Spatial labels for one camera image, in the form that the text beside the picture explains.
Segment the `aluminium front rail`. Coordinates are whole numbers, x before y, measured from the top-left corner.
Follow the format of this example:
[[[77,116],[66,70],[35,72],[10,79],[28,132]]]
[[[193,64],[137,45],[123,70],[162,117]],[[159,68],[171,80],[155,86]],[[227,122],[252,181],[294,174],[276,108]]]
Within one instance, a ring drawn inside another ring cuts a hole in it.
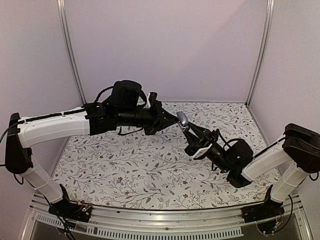
[[[35,194],[22,230],[23,240],[313,240],[300,197],[283,204],[279,231],[260,232],[273,218],[245,222],[241,206],[189,210],[136,210],[94,206],[88,222],[71,221],[66,234],[48,204]]]

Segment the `right aluminium frame post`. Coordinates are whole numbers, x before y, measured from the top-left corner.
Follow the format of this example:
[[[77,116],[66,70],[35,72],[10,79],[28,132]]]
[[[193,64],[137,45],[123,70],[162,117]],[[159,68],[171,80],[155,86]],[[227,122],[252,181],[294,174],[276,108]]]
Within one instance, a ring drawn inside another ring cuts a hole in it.
[[[255,64],[255,68],[252,75],[251,84],[249,87],[248,95],[246,97],[246,106],[250,108],[253,103],[253,98],[257,89],[258,81],[260,78],[261,70],[263,67],[263,62],[265,58],[265,54],[267,52],[268,41],[270,37],[270,32],[272,28],[273,14],[274,14],[275,1],[267,0],[266,2],[266,12],[265,12],[265,20],[262,29],[262,37],[260,41],[260,47],[257,55],[257,60]]]

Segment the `floral patterned table mat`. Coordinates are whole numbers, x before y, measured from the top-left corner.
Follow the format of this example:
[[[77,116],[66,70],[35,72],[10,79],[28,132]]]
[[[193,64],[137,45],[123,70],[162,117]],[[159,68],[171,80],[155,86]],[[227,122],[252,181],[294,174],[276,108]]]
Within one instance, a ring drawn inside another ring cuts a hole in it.
[[[152,210],[229,207],[263,200],[280,176],[272,169],[237,189],[208,159],[185,153],[187,141],[177,125],[153,136],[132,127],[122,131],[70,138],[52,177],[71,200]]]

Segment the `left aluminium frame post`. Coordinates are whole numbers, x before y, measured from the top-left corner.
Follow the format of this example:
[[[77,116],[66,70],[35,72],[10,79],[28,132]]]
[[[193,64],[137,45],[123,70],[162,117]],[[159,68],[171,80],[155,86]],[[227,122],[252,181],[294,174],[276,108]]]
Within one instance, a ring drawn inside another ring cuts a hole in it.
[[[78,66],[77,66],[77,62],[76,62],[76,58],[75,58],[75,54],[72,46],[65,1],[57,0],[56,2],[57,2],[59,21],[61,25],[62,37],[64,40],[64,45],[65,45],[66,54],[67,54],[67,58],[70,65],[71,74],[73,77],[73,81],[74,81],[75,88],[76,88],[78,97],[80,99],[80,102],[84,105],[87,103],[87,100],[86,100],[83,85],[80,79]]]

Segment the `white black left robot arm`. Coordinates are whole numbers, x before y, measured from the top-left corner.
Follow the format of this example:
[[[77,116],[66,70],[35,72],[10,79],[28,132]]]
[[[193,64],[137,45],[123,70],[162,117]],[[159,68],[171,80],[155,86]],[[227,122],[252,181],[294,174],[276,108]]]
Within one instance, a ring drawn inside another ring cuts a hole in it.
[[[63,185],[55,182],[32,158],[32,146],[70,136],[94,136],[117,127],[141,128],[147,136],[174,125],[176,116],[163,109],[157,94],[144,94],[142,86],[131,80],[120,80],[110,87],[111,95],[102,102],[72,110],[35,117],[10,116],[3,133],[5,168],[27,180],[49,203],[49,211],[59,217],[88,221],[91,205],[70,201]]]

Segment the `aluminium frame post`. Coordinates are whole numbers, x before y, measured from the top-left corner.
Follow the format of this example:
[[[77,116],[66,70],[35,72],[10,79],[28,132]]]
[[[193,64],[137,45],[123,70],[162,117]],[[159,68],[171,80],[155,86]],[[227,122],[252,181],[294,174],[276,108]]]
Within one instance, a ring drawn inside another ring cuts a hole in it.
[[[267,52],[268,41],[270,37],[270,32],[272,28],[273,14],[274,14],[275,1],[267,0],[266,2],[266,12],[265,12],[265,20],[262,29],[262,37],[260,41],[260,47],[257,55],[257,60],[255,64],[255,68],[252,75],[251,84],[249,87],[248,95],[246,97],[246,106],[250,108],[253,103],[253,98],[257,89],[258,81],[260,78],[261,70],[263,67],[263,62],[265,58],[265,54]]]
[[[73,81],[74,81],[75,88],[76,88],[78,97],[80,99],[80,102],[84,105],[87,103],[87,100],[86,100],[83,85],[80,79],[78,66],[77,66],[77,62],[76,62],[76,58],[75,58],[75,54],[72,46],[65,1],[57,0],[56,2],[57,2],[59,21],[61,25],[62,37],[64,40],[64,45],[65,45],[66,54],[67,54],[67,58],[70,65],[71,74],[73,77]]]

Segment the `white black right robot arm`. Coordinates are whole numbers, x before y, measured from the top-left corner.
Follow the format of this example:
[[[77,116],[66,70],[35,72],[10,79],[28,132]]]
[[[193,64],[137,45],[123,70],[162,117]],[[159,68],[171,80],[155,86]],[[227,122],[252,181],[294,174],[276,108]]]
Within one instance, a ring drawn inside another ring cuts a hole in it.
[[[193,123],[178,121],[188,145],[187,155],[194,160],[208,158],[235,188],[250,185],[264,173],[283,163],[289,167],[265,194],[263,203],[241,209],[246,223],[272,218],[284,213],[283,202],[310,174],[320,170],[320,135],[290,123],[284,135],[257,154],[241,138],[218,144],[219,130],[210,131]]]

